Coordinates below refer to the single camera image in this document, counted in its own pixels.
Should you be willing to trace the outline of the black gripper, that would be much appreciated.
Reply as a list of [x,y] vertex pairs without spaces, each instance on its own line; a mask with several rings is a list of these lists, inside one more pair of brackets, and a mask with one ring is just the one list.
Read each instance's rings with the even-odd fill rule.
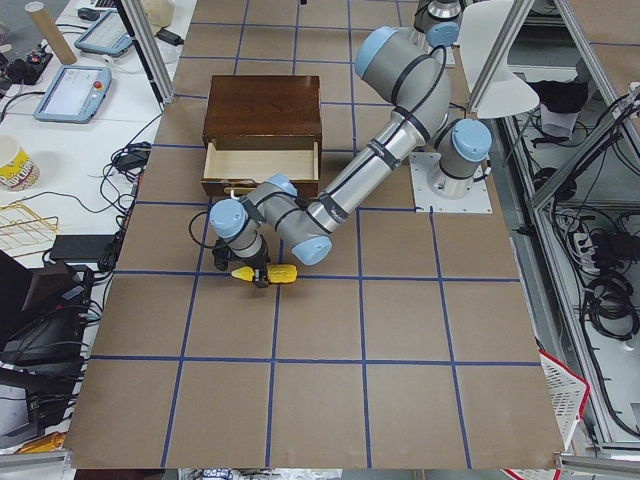
[[267,250],[259,251],[247,259],[247,265],[254,272],[253,284],[257,288],[267,288],[270,284],[267,265],[271,262]]

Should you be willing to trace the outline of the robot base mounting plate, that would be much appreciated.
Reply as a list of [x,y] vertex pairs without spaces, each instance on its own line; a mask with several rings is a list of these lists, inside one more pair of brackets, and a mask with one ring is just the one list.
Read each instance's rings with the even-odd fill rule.
[[463,180],[449,178],[440,168],[438,153],[413,152],[409,156],[415,210],[418,213],[491,214],[492,206],[476,164],[474,174]]

